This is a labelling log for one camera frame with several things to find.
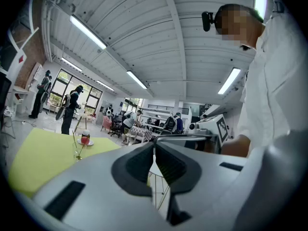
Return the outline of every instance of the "pink chair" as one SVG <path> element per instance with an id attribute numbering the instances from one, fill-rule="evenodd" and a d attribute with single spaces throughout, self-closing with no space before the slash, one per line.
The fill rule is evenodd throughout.
<path id="1" fill-rule="evenodd" d="M 112 122 L 111 122 L 111 120 L 108 118 L 108 116 L 103 115 L 102 129 L 105 128 L 105 130 L 106 130 L 106 129 L 109 129 L 109 131 L 110 131 L 111 124 L 112 124 Z"/>

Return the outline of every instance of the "ceiling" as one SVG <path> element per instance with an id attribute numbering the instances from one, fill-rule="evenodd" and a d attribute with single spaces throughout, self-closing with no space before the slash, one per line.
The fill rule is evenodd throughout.
<path id="1" fill-rule="evenodd" d="M 118 96 L 237 106 L 255 52 L 221 40 L 214 26 L 205 32 L 201 19 L 203 11 L 215 13 L 226 3 L 253 7 L 254 0 L 61 0 L 51 13 L 51 50 Z M 265 21 L 271 9 L 268 0 Z M 69 22 L 71 14 L 108 45 L 106 50 Z M 233 67 L 242 70 L 235 83 L 239 89 L 219 95 Z M 148 90 L 127 69 L 150 85 Z"/>

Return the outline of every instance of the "checkered tablecloth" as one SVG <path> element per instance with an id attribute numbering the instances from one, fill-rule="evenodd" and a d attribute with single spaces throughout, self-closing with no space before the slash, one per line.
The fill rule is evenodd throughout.
<path id="1" fill-rule="evenodd" d="M 143 137 L 143 141 L 150 140 L 152 138 L 152 131 L 145 130 L 143 128 L 138 128 L 136 126 L 132 126 L 130 129 L 132 132 L 136 132 L 137 135 Z"/>

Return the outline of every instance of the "large window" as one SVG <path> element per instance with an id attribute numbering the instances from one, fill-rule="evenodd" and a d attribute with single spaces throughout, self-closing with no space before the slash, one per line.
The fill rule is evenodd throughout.
<path id="1" fill-rule="evenodd" d="M 143 101 L 142 98 L 126 98 L 122 106 L 122 110 L 125 112 L 131 111 L 131 110 L 133 112 L 136 112 L 138 106 L 141 107 L 142 101 Z"/>
<path id="2" fill-rule="evenodd" d="M 83 92 L 79 95 L 78 103 L 85 108 L 86 113 L 93 114 L 95 113 L 102 92 L 84 83 L 80 79 L 71 76 L 62 69 L 54 82 L 49 99 L 55 105 L 60 106 L 64 96 L 80 85 L 83 86 Z"/>

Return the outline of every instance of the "yellow-green tabletop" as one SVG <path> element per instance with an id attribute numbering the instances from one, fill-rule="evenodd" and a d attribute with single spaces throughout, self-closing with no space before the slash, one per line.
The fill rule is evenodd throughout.
<path id="1" fill-rule="evenodd" d="M 108 138 L 90 138 L 83 157 L 118 149 Z M 25 139 L 9 172 L 10 186 L 29 197 L 74 163 L 73 136 L 34 128 Z"/>

